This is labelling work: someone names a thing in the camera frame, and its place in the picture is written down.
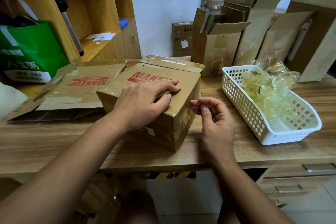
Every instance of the blue object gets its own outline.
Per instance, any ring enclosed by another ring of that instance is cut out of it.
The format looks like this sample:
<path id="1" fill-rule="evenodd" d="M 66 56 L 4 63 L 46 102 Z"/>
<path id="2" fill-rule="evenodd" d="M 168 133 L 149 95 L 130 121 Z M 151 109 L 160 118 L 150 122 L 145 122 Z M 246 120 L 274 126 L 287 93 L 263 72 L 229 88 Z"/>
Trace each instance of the blue object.
<path id="1" fill-rule="evenodd" d="M 128 25 L 128 18 L 119 19 L 119 23 L 120 23 L 121 29 L 126 28 L 126 26 Z"/>

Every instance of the desk drawer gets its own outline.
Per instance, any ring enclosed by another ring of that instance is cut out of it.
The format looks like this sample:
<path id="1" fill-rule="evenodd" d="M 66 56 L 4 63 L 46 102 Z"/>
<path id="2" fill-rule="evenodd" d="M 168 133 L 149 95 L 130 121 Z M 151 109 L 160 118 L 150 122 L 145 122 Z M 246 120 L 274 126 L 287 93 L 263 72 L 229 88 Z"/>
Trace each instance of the desk drawer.
<path id="1" fill-rule="evenodd" d="M 271 194 L 268 195 L 268 197 L 276 204 L 276 205 L 286 205 L 290 201 L 293 201 L 295 199 L 298 199 L 299 197 L 302 197 L 304 195 L 308 194 L 308 192 L 300 192 L 296 194 Z"/>
<path id="2" fill-rule="evenodd" d="M 263 179 L 259 186 L 266 194 L 297 194 L 312 191 L 334 177 L 327 175 Z"/>
<path id="3" fill-rule="evenodd" d="M 274 167 L 269 173 L 267 173 L 265 178 L 309 175 L 336 175 L 336 165 L 334 163 L 323 163 Z"/>

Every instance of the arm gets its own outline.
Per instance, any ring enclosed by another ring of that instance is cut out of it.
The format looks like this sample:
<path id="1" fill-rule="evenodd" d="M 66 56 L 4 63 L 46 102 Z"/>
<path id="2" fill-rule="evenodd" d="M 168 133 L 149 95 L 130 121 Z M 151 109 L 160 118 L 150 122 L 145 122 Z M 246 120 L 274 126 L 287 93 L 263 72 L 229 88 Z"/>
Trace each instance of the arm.
<path id="1" fill-rule="evenodd" d="M 113 147 L 129 131 L 152 122 L 169 105 L 177 81 L 157 80 L 125 88 L 115 108 L 68 149 L 0 203 L 0 223 L 62 223 Z"/>
<path id="2" fill-rule="evenodd" d="M 205 97 L 191 101 L 191 108 L 203 120 L 203 147 L 218 179 L 223 197 L 241 223 L 275 224 L 293 222 L 264 194 L 241 169 L 233 153 L 235 122 L 218 99 Z"/>

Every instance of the forearm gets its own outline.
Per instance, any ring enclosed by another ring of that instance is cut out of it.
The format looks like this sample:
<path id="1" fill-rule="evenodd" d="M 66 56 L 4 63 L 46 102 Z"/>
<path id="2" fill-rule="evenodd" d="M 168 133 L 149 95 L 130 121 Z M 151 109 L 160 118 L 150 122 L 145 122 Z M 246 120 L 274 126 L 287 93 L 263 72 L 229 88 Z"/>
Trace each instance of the forearm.
<path id="1" fill-rule="evenodd" d="M 94 174 L 123 135 L 117 124 L 107 121 L 110 120 L 97 121 L 61 155 L 3 200 L 0 222 L 61 223 L 75 209 Z"/>
<path id="2" fill-rule="evenodd" d="M 237 162 L 219 164 L 214 172 L 222 194 L 233 201 L 233 209 L 241 223 L 293 223 L 239 167 Z"/>

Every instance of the white plastic basket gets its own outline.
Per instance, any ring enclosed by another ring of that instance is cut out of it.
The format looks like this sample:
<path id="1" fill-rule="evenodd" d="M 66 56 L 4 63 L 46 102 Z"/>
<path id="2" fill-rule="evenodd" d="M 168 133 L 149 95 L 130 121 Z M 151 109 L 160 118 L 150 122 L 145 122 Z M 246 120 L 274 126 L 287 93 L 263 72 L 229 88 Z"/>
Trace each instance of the white plastic basket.
<path id="1" fill-rule="evenodd" d="M 272 123 L 271 129 L 262 111 L 240 86 L 244 73 L 254 67 L 246 65 L 222 68 L 222 89 L 263 145 L 301 141 L 310 133 L 321 129 L 322 122 L 314 108 L 292 91 L 292 111 L 297 115 L 293 119 Z"/>

